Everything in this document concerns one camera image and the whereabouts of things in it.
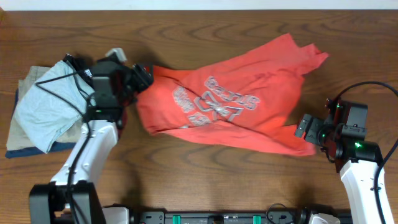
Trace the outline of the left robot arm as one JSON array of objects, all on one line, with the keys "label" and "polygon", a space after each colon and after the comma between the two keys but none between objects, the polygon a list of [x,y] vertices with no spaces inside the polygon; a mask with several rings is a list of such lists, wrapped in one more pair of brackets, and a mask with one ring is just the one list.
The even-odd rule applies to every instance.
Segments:
[{"label": "left robot arm", "polygon": [[112,148],[126,124],[125,108],[154,82],[150,65],[125,66],[101,59],[89,69],[94,92],[82,114],[85,125],[67,161],[48,184],[29,194],[32,223],[106,223],[95,189]]}]

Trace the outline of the red soccer t-shirt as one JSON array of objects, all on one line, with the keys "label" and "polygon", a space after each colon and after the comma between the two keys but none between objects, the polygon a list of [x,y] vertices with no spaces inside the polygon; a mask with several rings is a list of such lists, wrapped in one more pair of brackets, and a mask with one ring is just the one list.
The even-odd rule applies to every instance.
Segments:
[{"label": "red soccer t-shirt", "polygon": [[284,34],[245,54],[196,70],[154,67],[154,83],[137,100],[148,133],[253,151],[311,156],[287,119],[306,74],[328,57]]}]

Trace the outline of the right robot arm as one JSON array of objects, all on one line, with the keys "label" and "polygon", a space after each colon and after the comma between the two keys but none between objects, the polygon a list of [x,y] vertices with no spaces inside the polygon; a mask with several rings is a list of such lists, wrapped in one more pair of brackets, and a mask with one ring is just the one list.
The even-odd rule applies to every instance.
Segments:
[{"label": "right robot arm", "polygon": [[353,223],[393,223],[381,148],[366,140],[368,106],[341,99],[328,99],[325,106],[327,118],[303,115],[294,135],[319,146],[335,165]]}]

